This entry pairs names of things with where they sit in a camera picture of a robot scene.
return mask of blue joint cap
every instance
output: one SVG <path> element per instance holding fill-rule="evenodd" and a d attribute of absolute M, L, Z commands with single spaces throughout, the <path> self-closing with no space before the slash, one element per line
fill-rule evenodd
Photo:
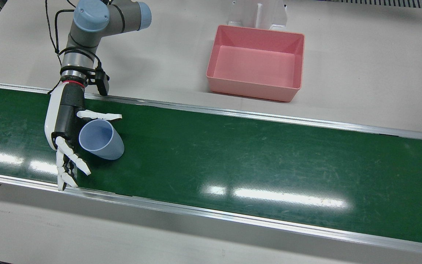
<path fill-rule="evenodd" d="M 141 9 L 141 26 L 138 30 L 142 30 L 148 28 L 151 25 L 152 21 L 152 14 L 151 9 L 149 9 L 148 5 L 143 2 L 138 2 L 139 8 Z"/>
<path fill-rule="evenodd" d="M 74 10 L 74 23 L 86 32 L 99 32 L 110 22 L 107 6 L 99 0 L 80 0 Z"/>

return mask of scratch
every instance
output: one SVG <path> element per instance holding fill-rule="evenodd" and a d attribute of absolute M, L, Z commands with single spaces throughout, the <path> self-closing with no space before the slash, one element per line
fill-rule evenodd
<path fill-rule="evenodd" d="M 172 189 L 172 191 L 174 191 L 174 193 L 177 193 L 177 191 L 172 187 L 171 184 L 169 184 L 170 188 Z"/>

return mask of table surface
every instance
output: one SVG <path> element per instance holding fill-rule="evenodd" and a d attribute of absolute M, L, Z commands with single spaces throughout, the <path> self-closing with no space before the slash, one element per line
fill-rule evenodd
<path fill-rule="evenodd" d="M 111 95 L 422 132 L 420 8 L 285 1 L 288 31 L 304 33 L 306 43 L 302 87 L 292 102 L 280 103 L 209 91 L 211 45 L 230 1 L 147 3 L 150 28 L 100 43 Z M 69 7 L 50 0 L 50 17 Z M 11 0 L 0 13 L 0 83 L 51 88 L 57 82 L 44 9 L 43 1 Z M 60 17 L 64 45 L 71 17 Z"/>
<path fill-rule="evenodd" d="M 56 182 L 49 95 L 0 89 L 0 174 Z M 79 187 L 422 242 L 422 140 L 101 100 L 116 161 L 85 151 Z"/>

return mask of red ring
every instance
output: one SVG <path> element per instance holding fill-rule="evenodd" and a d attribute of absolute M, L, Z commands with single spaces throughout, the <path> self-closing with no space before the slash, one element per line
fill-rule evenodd
<path fill-rule="evenodd" d="M 80 82 L 76 82 L 76 81 L 73 81 L 73 80 L 66 80 L 66 81 L 64 81 L 63 83 L 74 83 L 74 84 L 79 84 L 80 86 L 82 86 L 82 88 L 85 88 L 85 86 L 82 84 L 82 83 L 80 83 Z"/>

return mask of cup rim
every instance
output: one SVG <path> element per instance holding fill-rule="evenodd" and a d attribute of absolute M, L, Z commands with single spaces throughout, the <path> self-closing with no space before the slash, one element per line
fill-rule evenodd
<path fill-rule="evenodd" d="M 90 123 L 92 123 L 92 122 L 107 122 L 109 125 L 110 125 L 110 129 L 111 129 L 111 131 L 112 131 L 112 135 L 110 136 L 110 139 L 108 140 L 108 142 L 103 146 L 103 147 L 101 147 L 101 148 L 98 148 L 98 149 L 89 149 L 89 148 L 86 148 L 86 147 L 84 147 L 84 145 L 82 144 L 82 142 L 81 142 L 81 134 L 82 134 L 82 131 L 84 130 L 84 128 L 85 127 L 87 127 L 87 125 L 89 125 Z M 81 131 L 79 132 L 79 136 L 78 136 L 78 140 L 79 140 L 79 145 L 81 145 L 81 147 L 83 148 L 83 149 L 85 149 L 85 150 L 87 150 L 87 151 L 99 151 L 99 150 L 102 150 L 102 149 L 104 149 L 105 147 L 107 147 L 108 146 L 108 144 L 110 144 L 110 142 L 112 142 L 112 139 L 114 138 L 114 126 L 112 125 L 112 123 L 110 123 L 110 122 L 108 122 L 107 120 L 105 120 L 105 119 L 94 119 L 94 120 L 91 120 L 91 121 L 89 121 L 87 124 L 85 124 L 84 125 L 84 127 L 82 127 L 82 129 L 81 129 Z"/>

